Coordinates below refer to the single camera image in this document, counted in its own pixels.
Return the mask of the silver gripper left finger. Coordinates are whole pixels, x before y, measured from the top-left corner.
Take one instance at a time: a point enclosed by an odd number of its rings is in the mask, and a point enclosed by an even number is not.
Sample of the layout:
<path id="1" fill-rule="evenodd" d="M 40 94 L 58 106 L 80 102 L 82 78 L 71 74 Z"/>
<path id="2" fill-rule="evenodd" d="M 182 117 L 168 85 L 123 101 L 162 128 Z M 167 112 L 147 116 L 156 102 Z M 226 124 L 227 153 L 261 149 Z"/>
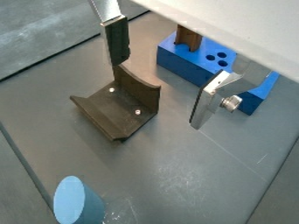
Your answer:
<path id="1" fill-rule="evenodd" d="M 88 3 L 99 18 L 110 61 L 115 67 L 130 58 L 128 20 L 122 14 L 118 0 L 88 0 Z"/>

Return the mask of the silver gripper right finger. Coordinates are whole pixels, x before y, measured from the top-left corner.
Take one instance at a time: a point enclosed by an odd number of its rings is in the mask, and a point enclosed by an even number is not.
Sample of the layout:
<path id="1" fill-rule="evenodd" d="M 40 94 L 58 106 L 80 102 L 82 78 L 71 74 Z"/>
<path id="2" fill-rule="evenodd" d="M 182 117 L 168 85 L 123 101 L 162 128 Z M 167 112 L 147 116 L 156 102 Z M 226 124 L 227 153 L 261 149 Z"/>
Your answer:
<path id="1" fill-rule="evenodd" d="M 198 130 L 219 108 L 233 112 L 242 103 L 239 94 L 257 88 L 271 72 L 270 68 L 239 54 L 233 63 L 233 72 L 219 70 L 201 87 L 191 112 L 191 126 Z"/>

